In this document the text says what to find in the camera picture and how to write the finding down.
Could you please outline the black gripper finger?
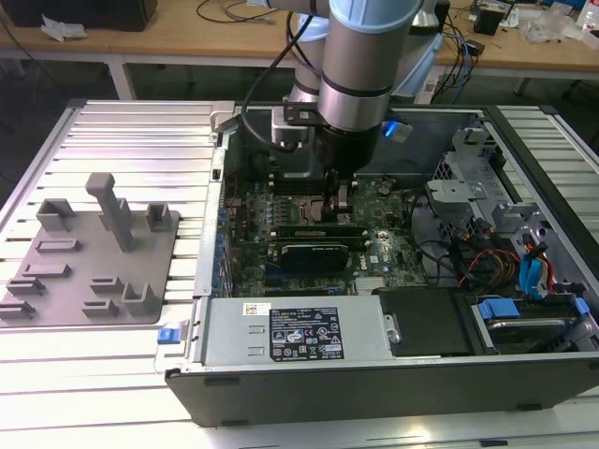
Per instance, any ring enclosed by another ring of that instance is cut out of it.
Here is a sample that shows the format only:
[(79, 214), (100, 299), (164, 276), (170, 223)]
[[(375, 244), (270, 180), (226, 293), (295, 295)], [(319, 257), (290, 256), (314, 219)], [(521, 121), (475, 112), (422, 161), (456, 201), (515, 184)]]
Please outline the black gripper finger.
[(340, 181), (340, 213), (351, 216), (354, 212), (353, 196), (357, 189), (354, 180)]
[(333, 223), (337, 221), (336, 198), (340, 186), (338, 172), (334, 168), (326, 168), (324, 180), (324, 222)]

